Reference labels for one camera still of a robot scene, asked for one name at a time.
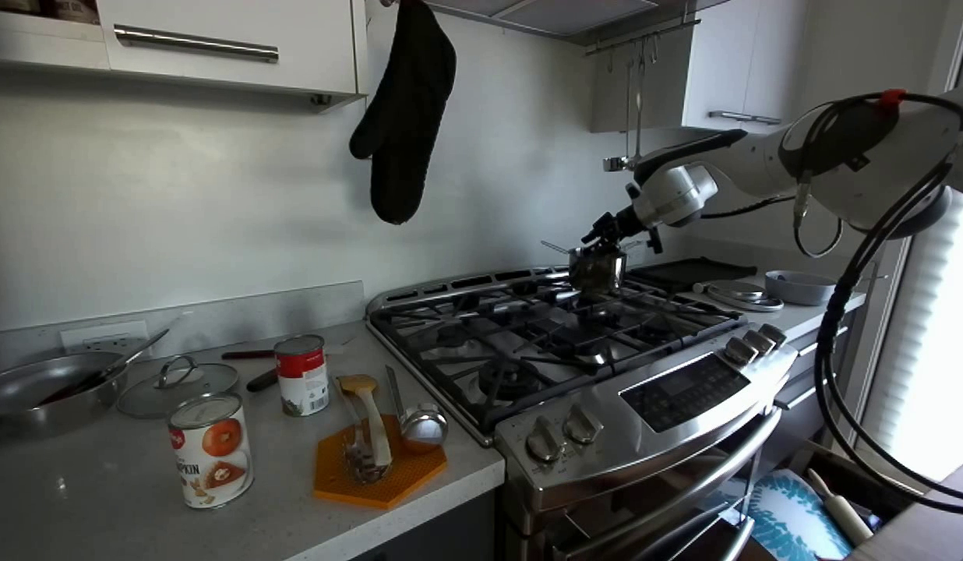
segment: frying pan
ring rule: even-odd
[[[125,372],[168,330],[153,334],[128,357],[75,353],[4,372],[0,429],[55,438],[99,418],[125,386]]]

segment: black oven mitt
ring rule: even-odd
[[[403,0],[391,64],[348,152],[375,160],[371,203],[391,225],[421,206],[426,160],[456,82],[456,50],[421,0]]]

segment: white cabinet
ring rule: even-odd
[[[352,0],[99,0],[112,69],[324,94],[358,94],[355,17]]]
[[[772,127],[799,111],[806,0],[728,0],[698,14],[687,127]]]
[[[99,0],[99,25],[0,14],[0,64],[364,94],[364,0]]]

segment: oven handle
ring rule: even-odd
[[[736,473],[746,461],[750,461],[759,445],[769,441],[769,432],[778,428],[781,420],[781,412],[778,408],[769,408],[765,423],[748,438],[748,444],[742,444],[723,464],[718,464],[715,472],[708,472],[694,487],[681,491],[678,497],[674,497],[667,506],[662,506],[659,512],[644,515],[644,519],[634,519],[576,550],[558,550],[558,558],[588,558],[596,556],[596,550],[605,550],[605,546],[624,546],[624,541],[634,541],[638,540],[643,532],[650,532],[659,530],[662,523],[667,523],[674,515],[678,515],[678,507],[702,497],[708,487],[725,481],[728,473]]]

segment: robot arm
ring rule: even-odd
[[[689,225],[721,187],[759,200],[806,189],[867,232],[937,164],[944,184],[963,192],[963,92],[852,96],[776,133],[725,131],[629,161],[638,197],[629,209],[600,215],[585,243]],[[901,234],[932,225],[935,203],[920,203]]]

